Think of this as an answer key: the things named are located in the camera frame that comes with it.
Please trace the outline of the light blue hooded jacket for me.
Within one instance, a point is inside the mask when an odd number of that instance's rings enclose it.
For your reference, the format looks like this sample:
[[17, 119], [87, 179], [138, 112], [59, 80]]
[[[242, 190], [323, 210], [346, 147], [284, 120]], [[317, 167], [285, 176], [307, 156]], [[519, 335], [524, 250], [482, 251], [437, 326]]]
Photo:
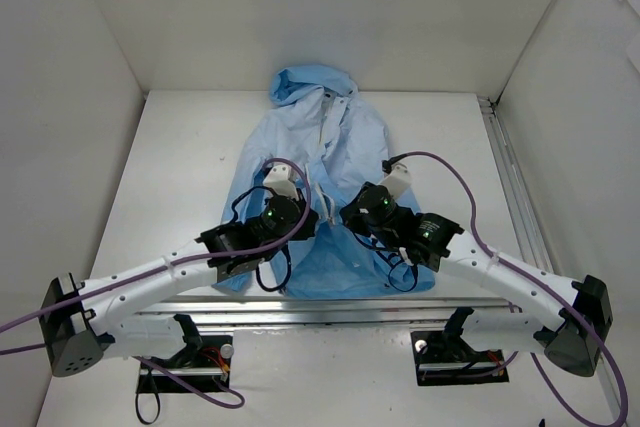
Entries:
[[272, 79], [273, 104], [242, 148], [222, 219], [262, 212], [263, 164], [285, 158], [302, 168], [318, 214], [314, 237], [289, 243], [267, 266], [264, 283], [305, 299], [353, 299], [425, 292], [435, 285], [425, 267], [369, 250], [343, 225], [339, 211], [365, 182], [383, 177], [388, 127], [345, 72], [324, 65], [286, 67]]

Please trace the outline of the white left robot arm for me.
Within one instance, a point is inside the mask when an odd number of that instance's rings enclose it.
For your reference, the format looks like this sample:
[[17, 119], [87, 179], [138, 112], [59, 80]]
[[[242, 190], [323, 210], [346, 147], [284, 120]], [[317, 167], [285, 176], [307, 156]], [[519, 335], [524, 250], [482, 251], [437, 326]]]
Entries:
[[191, 365], [202, 340], [186, 314], [148, 314], [183, 292], [256, 270], [314, 236], [319, 216], [304, 199], [274, 195], [262, 212], [200, 233], [183, 248], [119, 274], [79, 281], [54, 278], [38, 317], [51, 371], [83, 372], [103, 359], [150, 357]]

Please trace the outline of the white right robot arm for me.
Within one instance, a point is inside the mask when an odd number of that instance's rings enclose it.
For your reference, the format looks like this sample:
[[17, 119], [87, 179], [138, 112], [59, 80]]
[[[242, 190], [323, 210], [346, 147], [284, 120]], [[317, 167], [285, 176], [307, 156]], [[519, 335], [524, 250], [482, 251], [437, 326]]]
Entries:
[[522, 317], [457, 309], [442, 335], [449, 356], [464, 359], [504, 340], [517, 350], [543, 354], [570, 374], [594, 375], [613, 321], [608, 289], [599, 278], [575, 280], [488, 254], [458, 223], [399, 205], [383, 185], [365, 183], [340, 216], [352, 233], [374, 238], [409, 266], [462, 278], [523, 309]]

